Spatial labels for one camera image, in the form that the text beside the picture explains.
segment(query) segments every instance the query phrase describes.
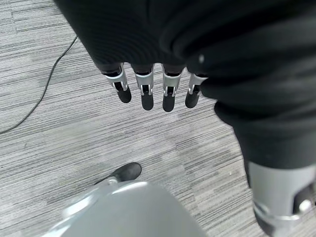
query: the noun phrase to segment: black fingertip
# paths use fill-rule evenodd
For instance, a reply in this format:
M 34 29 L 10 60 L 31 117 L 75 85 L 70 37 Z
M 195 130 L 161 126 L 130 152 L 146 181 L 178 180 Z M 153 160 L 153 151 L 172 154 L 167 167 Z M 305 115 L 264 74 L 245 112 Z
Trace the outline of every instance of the black fingertip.
M 118 97 L 123 103 L 129 103 L 132 99 L 132 94 L 130 93 L 129 87 L 127 87 L 127 90 L 119 90 L 118 91 Z
M 154 106 L 154 96 L 153 94 L 149 95 L 148 92 L 145 92 L 144 95 L 142 95 L 142 106 L 144 110 L 151 110 Z
M 193 94 L 187 93 L 186 96 L 186 106 L 188 108 L 194 108 L 198 103 L 199 94 L 193 92 Z
M 162 108 L 166 112 L 171 112 L 174 108 L 174 100 L 175 97 L 172 97 L 171 95 L 168 96 L 163 96 L 163 101 L 162 101 Z

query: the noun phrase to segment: gray carpet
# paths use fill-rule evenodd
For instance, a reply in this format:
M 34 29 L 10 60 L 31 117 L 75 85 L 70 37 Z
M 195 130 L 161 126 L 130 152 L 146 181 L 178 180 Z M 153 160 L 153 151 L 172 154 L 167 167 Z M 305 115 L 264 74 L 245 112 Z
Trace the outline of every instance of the gray carpet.
M 50 0 L 0 1 L 0 130 L 31 109 L 74 36 Z M 119 101 L 78 40 L 40 106 L 0 135 L 0 236 L 40 236 L 61 219 L 70 198 L 130 161 L 142 164 L 140 180 L 166 187 L 209 236 L 265 236 L 254 220 L 238 143 L 214 114 L 214 101 L 185 107 L 185 71 L 174 111 L 164 112 L 156 65 L 155 105 L 144 111 L 132 69 L 125 68 L 129 104 Z M 315 226 L 309 213 L 293 236 L 315 237 Z

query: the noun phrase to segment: black cable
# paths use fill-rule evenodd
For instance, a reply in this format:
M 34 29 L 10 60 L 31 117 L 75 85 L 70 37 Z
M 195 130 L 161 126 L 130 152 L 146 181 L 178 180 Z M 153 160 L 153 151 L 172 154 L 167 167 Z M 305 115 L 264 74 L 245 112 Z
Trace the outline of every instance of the black cable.
M 23 122 L 31 115 L 31 113 L 33 113 L 33 111 L 34 111 L 34 110 L 36 109 L 36 107 L 40 104 L 40 102 L 43 100 L 43 98 L 44 98 L 44 96 L 45 96 L 45 94 L 46 94 L 46 91 L 47 91 L 47 88 L 48 88 L 48 85 L 49 85 L 51 76 L 53 75 L 53 72 L 54 72 L 54 70 L 55 70 L 55 68 L 56 68 L 56 66 L 57 66 L 57 64 L 58 64 L 58 62 L 60 61 L 60 59 L 61 59 L 62 57 L 65 56 L 65 54 L 66 54 L 66 53 L 69 51 L 69 49 L 73 46 L 73 44 L 75 43 L 76 39 L 77 39 L 77 36 L 74 38 L 74 40 L 71 42 L 71 44 L 68 46 L 68 48 L 62 53 L 62 55 L 59 56 L 59 58 L 58 58 L 58 59 L 56 60 L 56 62 L 54 63 L 53 67 L 52 67 L 51 70 L 50 70 L 50 74 L 49 74 L 49 76 L 48 76 L 48 80 L 47 80 L 47 82 L 46 82 L 44 91 L 43 91 L 43 93 L 42 93 L 40 99 L 39 99 L 39 100 L 36 102 L 36 104 L 34 105 L 34 107 L 33 107 L 33 108 L 28 112 L 28 114 L 27 114 L 21 121 L 19 121 L 16 125 L 14 125 L 14 126 L 8 128 L 8 129 L 6 129 L 6 130 L 4 130 L 4 131 L 0 131 L 0 134 L 4 134 L 4 133 L 6 133 L 6 132 L 9 132 L 9 131 L 15 129 L 17 126 L 19 126 L 21 123 L 23 123 Z

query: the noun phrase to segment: black fabric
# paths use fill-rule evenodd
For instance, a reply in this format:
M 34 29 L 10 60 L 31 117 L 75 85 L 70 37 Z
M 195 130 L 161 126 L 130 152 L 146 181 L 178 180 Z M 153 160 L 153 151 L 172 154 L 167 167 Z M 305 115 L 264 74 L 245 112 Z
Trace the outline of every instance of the black fabric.
M 316 163 L 316 0 L 55 0 L 95 64 L 186 64 L 269 167 Z

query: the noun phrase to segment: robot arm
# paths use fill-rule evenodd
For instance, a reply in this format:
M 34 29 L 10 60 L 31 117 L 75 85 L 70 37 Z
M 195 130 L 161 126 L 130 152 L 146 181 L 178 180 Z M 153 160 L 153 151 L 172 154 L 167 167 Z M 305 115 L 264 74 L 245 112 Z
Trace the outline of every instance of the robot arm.
M 55 2 L 108 78 L 113 72 L 105 68 L 121 62 L 187 65 L 196 75 L 187 106 L 197 103 L 200 91 L 217 100 L 217 115 L 239 141 L 254 212 L 267 234 L 283 236 L 310 209 L 316 180 L 316 1 Z M 168 103 L 179 80 L 172 76 L 166 80 L 166 88 L 174 88 Z

